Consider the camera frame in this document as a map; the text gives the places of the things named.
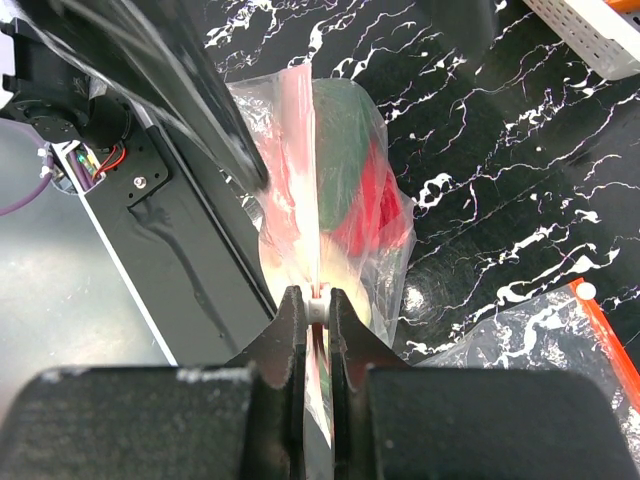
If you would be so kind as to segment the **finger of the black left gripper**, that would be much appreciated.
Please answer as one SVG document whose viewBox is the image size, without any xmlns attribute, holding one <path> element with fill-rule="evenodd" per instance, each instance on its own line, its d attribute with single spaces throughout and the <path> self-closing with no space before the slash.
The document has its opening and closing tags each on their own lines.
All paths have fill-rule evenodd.
<svg viewBox="0 0 640 480">
<path fill-rule="evenodd" d="M 152 110 L 250 193 L 267 167 L 182 1 L 20 1 L 56 54 Z"/>
</svg>

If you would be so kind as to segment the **red bell pepper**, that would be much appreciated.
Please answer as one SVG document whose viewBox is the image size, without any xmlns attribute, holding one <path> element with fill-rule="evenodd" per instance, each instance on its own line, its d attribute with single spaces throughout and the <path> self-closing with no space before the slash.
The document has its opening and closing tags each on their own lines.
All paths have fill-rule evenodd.
<svg viewBox="0 0 640 480">
<path fill-rule="evenodd" d="M 359 182 L 346 216 L 330 234 L 350 257 L 383 249 L 399 249 L 412 227 L 386 154 L 371 141 Z"/>
</svg>

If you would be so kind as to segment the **green cucumber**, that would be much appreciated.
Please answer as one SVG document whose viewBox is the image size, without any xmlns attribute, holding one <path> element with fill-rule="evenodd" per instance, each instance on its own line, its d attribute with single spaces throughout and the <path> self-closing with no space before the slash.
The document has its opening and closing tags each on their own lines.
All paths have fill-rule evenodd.
<svg viewBox="0 0 640 480">
<path fill-rule="evenodd" d="M 320 229 L 339 227 L 355 195 L 378 109 L 359 84 L 340 78 L 312 82 Z"/>
</svg>

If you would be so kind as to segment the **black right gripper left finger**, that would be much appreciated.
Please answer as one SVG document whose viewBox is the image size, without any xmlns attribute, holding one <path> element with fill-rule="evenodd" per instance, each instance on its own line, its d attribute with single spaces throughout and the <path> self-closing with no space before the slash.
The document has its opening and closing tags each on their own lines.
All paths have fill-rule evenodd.
<svg viewBox="0 0 640 480">
<path fill-rule="evenodd" d="M 1 427 L 5 479 L 301 479 L 306 312 L 222 366 L 48 369 Z"/>
</svg>

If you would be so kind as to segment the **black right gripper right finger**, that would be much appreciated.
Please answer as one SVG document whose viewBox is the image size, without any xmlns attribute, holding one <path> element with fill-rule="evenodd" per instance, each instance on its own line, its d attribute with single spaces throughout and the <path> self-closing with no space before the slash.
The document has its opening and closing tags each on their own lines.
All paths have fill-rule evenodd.
<svg viewBox="0 0 640 480">
<path fill-rule="evenodd" d="M 565 370 L 412 367 L 333 289 L 338 479 L 635 479 L 601 389 Z"/>
</svg>

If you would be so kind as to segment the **clear pink zip bag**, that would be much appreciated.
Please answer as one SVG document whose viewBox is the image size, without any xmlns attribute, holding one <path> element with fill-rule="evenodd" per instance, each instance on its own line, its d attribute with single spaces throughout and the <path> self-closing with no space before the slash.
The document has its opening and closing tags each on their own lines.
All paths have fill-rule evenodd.
<svg viewBox="0 0 640 480">
<path fill-rule="evenodd" d="M 353 80 L 316 78 L 308 64 L 229 89 L 269 172 L 248 215 L 272 299 L 290 286 L 305 296 L 339 288 L 392 344 L 416 234 L 376 104 Z"/>
</svg>

